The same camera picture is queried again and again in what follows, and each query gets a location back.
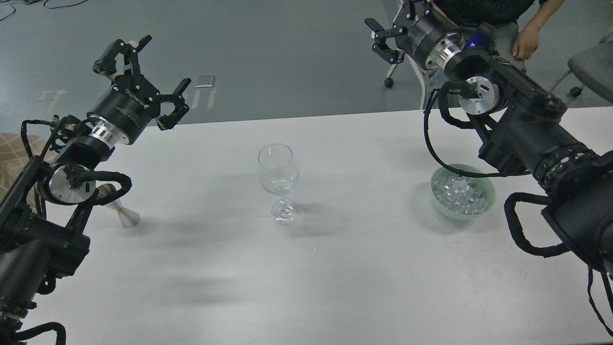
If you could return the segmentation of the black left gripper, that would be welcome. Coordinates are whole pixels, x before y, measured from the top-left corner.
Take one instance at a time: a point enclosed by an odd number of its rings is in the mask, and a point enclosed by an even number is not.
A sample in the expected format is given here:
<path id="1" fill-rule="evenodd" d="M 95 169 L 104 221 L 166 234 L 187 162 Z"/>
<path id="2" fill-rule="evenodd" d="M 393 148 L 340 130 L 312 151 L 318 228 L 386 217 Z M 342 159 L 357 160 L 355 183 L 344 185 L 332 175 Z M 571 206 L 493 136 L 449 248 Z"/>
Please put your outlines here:
<path id="1" fill-rule="evenodd" d="M 156 117 L 156 124 L 162 131 L 173 129 L 189 111 L 183 92 L 191 84 L 187 77 L 180 81 L 171 94 L 160 94 L 145 77 L 142 76 L 138 53 L 152 40 L 146 35 L 134 46 L 130 42 L 117 39 L 112 42 L 94 61 L 94 73 L 113 81 L 110 88 L 101 96 L 94 107 L 86 114 L 92 124 L 105 121 L 121 131 L 121 143 L 132 145 L 145 127 Z M 117 57 L 124 58 L 124 75 L 117 72 Z M 168 115 L 160 115 L 160 105 L 173 104 Z"/>

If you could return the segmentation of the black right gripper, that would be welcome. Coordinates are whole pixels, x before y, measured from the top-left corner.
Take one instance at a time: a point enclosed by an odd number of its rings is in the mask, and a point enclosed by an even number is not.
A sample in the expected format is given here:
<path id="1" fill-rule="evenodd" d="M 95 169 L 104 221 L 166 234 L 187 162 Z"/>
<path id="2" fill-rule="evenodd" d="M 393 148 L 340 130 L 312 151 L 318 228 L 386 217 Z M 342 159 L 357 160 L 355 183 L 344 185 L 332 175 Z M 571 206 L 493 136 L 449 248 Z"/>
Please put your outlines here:
<path id="1" fill-rule="evenodd" d="M 447 18 L 437 12 L 429 0 L 398 0 L 394 26 L 385 29 L 374 18 L 364 23 L 372 31 L 372 51 L 390 65 L 403 63 L 405 53 L 424 70 L 444 69 L 446 63 L 460 52 L 462 33 Z M 394 50 L 387 40 L 396 37 Z"/>

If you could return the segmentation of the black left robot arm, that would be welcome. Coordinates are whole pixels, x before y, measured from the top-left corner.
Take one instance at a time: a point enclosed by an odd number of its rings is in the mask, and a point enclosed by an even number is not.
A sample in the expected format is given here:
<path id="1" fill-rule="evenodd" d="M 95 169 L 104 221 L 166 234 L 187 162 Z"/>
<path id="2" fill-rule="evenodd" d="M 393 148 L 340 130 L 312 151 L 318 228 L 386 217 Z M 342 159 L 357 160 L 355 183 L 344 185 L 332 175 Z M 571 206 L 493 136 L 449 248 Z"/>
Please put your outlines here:
<path id="1" fill-rule="evenodd" d="M 173 129 L 189 111 L 185 78 L 162 94 L 144 74 L 138 55 L 151 41 L 112 42 L 92 70 L 110 88 L 85 120 L 68 115 L 51 121 L 25 120 L 20 139 L 28 161 L 1 202 L 1 343 L 24 345 L 53 331 L 66 343 L 66 329 L 48 322 L 22 330 L 36 308 L 34 297 L 48 295 L 58 279 L 72 276 L 89 253 L 86 223 L 94 206 L 118 201 L 132 187 L 119 172 L 97 171 L 117 144 L 132 145 L 149 122 Z"/>

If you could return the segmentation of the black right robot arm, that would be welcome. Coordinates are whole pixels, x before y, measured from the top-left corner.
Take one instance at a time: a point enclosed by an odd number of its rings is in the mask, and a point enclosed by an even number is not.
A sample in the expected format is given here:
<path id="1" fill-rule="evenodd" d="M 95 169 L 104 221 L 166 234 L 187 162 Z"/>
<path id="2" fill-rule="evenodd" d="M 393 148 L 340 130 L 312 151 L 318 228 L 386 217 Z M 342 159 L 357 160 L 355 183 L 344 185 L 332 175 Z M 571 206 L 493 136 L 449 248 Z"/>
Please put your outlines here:
<path id="1" fill-rule="evenodd" d="M 506 199 L 515 245 L 543 258 L 574 253 L 588 266 L 587 292 L 598 271 L 612 301 L 612 153 L 596 154 L 561 127 L 566 105 L 499 55 L 496 26 L 481 22 L 462 45 L 460 26 L 432 0 L 403 0 L 392 28 L 374 18 L 365 24 L 372 31 L 372 50 L 390 65 L 408 56 L 425 70 L 446 74 L 423 111 L 432 157 L 457 175 L 486 176 L 453 168 L 434 151 L 429 116 L 438 103 L 446 123 L 478 133 L 478 156 L 496 169 L 492 177 L 530 174 L 545 191 Z"/>

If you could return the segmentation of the person's hand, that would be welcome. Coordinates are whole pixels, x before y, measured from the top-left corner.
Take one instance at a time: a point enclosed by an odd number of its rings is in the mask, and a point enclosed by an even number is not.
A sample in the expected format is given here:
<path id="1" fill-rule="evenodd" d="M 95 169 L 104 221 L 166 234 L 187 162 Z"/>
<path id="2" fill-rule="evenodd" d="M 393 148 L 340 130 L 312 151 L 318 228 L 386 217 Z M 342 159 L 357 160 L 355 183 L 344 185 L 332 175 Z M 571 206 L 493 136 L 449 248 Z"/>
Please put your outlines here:
<path id="1" fill-rule="evenodd" d="M 511 55 L 513 59 L 524 61 L 530 59 L 539 47 L 539 27 L 525 26 L 514 42 Z"/>

